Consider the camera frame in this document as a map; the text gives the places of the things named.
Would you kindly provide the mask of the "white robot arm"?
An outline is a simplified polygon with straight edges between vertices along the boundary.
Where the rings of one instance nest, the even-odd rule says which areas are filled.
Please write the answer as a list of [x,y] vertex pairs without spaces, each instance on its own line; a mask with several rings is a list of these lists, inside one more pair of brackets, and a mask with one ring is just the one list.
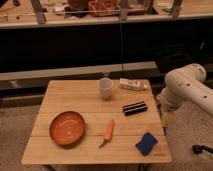
[[213,89],[204,84],[206,76],[205,68],[197,63],[171,70],[165,75],[165,87],[156,97],[163,127],[174,121],[172,113],[184,101],[194,103],[213,117]]

